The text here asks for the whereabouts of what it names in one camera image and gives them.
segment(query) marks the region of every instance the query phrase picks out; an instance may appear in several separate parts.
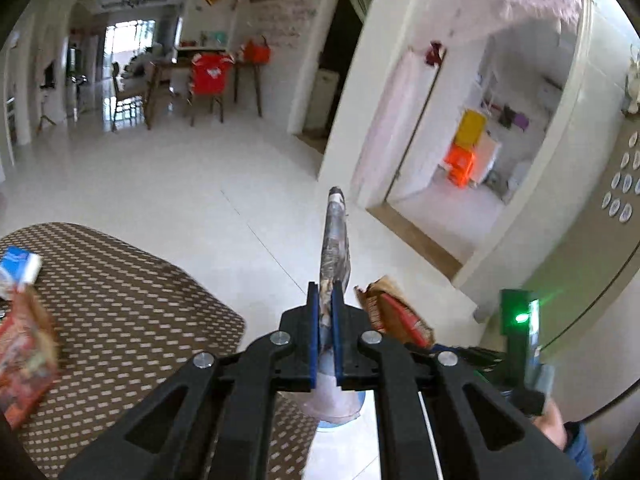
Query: door threshold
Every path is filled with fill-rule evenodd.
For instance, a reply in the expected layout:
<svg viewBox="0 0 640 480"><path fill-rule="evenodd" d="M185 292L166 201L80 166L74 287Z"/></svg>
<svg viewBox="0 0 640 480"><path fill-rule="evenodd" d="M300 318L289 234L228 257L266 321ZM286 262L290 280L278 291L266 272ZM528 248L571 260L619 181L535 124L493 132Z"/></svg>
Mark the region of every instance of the door threshold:
<svg viewBox="0 0 640 480"><path fill-rule="evenodd" d="M387 202L367 209L367 211L450 280L462 268L462 263L431 240Z"/></svg>

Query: denim sleeve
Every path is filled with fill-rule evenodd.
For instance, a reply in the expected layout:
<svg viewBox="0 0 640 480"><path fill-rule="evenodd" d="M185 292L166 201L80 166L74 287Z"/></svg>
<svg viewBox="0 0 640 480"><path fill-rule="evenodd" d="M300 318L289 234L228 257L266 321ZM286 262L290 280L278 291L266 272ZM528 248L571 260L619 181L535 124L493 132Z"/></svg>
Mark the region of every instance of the denim sleeve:
<svg viewBox="0 0 640 480"><path fill-rule="evenodd" d="M577 464L584 480L594 480L593 455L584 426L579 422L568 422L564 425L568 435L568 442L564 453Z"/></svg>

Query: hand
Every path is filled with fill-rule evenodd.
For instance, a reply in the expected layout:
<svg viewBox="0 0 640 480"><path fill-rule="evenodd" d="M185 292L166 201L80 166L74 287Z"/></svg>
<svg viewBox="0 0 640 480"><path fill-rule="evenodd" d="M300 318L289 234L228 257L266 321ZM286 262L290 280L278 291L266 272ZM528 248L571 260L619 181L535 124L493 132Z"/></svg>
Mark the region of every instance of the hand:
<svg viewBox="0 0 640 480"><path fill-rule="evenodd" d="M562 423L562 415L556 402L549 398L546 402L545 413L533 421L533 425L538 428L560 451L566 447L567 434Z"/></svg>

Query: white door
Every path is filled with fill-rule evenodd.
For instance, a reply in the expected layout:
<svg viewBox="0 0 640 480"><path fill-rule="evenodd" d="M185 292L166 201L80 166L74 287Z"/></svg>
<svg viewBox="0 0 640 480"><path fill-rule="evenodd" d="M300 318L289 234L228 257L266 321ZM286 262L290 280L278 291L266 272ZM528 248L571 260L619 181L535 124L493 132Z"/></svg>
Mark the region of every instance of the white door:
<svg viewBox="0 0 640 480"><path fill-rule="evenodd" d="M322 130L326 126L338 88L340 74L321 68L316 73L316 81L306 110L305 130Z"/></svg>
<svg viewBox="0 0 640 480"><path fill-rule="evenodd" d="M429 185L456 135L487 41L488 38L483 38L447 50L399 176L391 187L389 202L401 200Z"/></svg>

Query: silver screw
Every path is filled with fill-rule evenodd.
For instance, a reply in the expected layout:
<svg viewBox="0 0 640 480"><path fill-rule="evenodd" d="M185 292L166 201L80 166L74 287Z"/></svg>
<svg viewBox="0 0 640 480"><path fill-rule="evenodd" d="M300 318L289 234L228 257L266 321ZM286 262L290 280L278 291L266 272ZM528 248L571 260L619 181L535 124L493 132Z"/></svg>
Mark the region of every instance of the silver screw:
<svg viewBox="0 0 640 480"><path fill-rule="evenodd" d="M289 344L289 342L291 341L291 336L287 332L278 330L277 332L271 334L269 339L274 345L283 346Z"/></svg>
<svg viewBox="0 0 640 480"><path fill-rule="evenodd" d="M362 341L368 345L377 345L382 341L382 334L380 332L376 332L375 330L367 330L363 332L360 336Z"/></svg>
<svg viewBox="0 0 640 480"><path fill-rule="evenodd" d="M200 352L193 358L193 364L198 368L209 368L213 365L215 358L209 352Z"/></svg>
<svg viewBox="0 0 640 480"><path fill-rule="evenodd" d="M458 356L453 352L440 352L438 354L438 361L443 366L455 366L458 364Z"/></svg>

